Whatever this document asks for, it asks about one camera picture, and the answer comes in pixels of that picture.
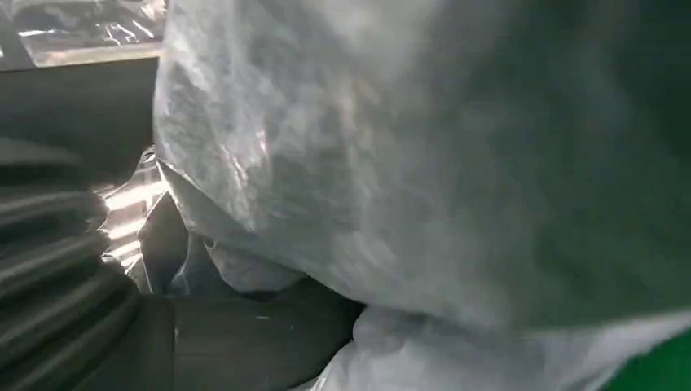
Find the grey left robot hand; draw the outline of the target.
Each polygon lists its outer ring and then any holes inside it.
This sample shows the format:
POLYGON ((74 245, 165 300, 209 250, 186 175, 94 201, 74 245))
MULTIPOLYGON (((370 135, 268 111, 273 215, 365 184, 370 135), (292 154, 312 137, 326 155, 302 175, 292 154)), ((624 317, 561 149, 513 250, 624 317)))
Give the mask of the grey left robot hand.
POLYGON ((141 292, 105 262, 105 203, 152 141, 153 59, 1 67, 1 387, 287 390, 361 305, 311 279, 218 299, 141 292))

